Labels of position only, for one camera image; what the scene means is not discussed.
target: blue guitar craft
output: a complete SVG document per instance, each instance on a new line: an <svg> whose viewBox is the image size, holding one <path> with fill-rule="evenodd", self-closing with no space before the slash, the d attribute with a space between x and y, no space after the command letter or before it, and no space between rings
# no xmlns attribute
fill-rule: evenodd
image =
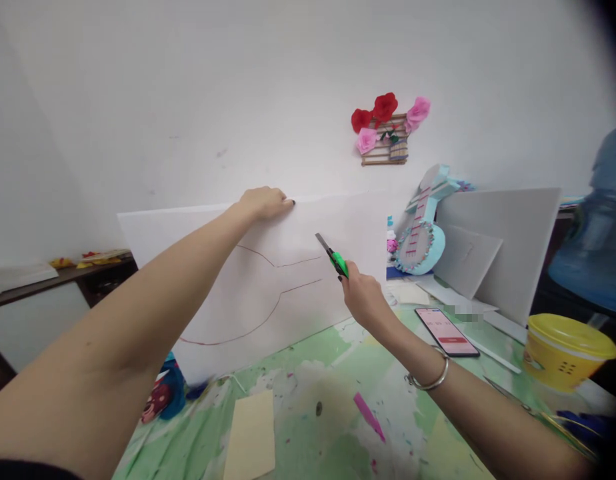
<svg viewBox="0 0 616 480"><path fill-rule="evenodd" d="M433 224L440 200L452 195L459 184L448 178L448 165L435 165L423 176L415 196L406 207L413 220L399 239L396 268L412 275L428 273L446 246L443 230Z"/></svg>

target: scissors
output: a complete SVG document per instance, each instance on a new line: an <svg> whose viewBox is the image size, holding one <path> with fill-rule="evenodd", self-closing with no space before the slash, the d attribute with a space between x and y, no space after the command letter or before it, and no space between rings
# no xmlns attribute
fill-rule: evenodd
<svg viewBox="0 0 616 480"><path fill-rule="evenodd" d="M315 236L317 237L317 240L319 240L321 246L325 248L328 258L330 258L330 262L333 264L335 270L337 270L337 273L348 278L348 267L346 266L346 262L343 257L339 254L339 252L333 251L332 248L330 248L323 240L323 237L320 234L316 233Z"/></svg>

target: bracelet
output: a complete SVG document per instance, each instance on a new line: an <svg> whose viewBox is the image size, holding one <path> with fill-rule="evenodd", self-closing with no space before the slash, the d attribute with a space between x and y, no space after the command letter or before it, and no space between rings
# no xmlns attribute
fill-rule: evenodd
<svg viewBox="0 0 616 480"><path fill-rule="evenodd" d="M443 358L446 360L446 364L443 367L443 372L441 373L441 376L436 381L432 382L430 385L426 385L425 387L418 383L411 373L406 375L404 377L404 380L406 380L408 383L410 383L410 385L414 386L418 390L428 391L435 389L440 386L444 380L446 380L446 375L448 374L448 366L450 365L450 358L448 357L448 354L446 354L446 352L444 352L444 350L440 349L439 347L435 346L433 348L439 350L439 352L443 355Z"/></svg>

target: hand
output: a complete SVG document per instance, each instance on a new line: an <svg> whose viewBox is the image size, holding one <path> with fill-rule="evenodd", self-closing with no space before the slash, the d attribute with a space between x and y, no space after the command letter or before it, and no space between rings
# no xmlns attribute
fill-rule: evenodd
<svg viewBox="0 0 616 480"><path fill-rule="evenodd" d="M375 338L392 330L399 319L383 297L379 282L359 273L353 261L346 261L346 266L349 277L341 276L343 298L355 320Z"/></svg>
<svg viewBox="0 0 616 480"><path fill-rule="evenodd" d="M279 189L260 187L246 190L239 204L254 214L257 220L268 220L292 210L295 201L286 199Z"/></svg>

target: black sleeve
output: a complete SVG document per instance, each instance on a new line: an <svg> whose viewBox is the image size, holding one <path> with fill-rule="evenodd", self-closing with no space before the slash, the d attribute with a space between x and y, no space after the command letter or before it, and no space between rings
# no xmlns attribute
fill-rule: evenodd
<svg viewBox="0 0 616 480"><path fill-rule="evenodd" d="M22 460L0 460L1 479L35 480L81 480L68 470L44 463Z"/></svg>

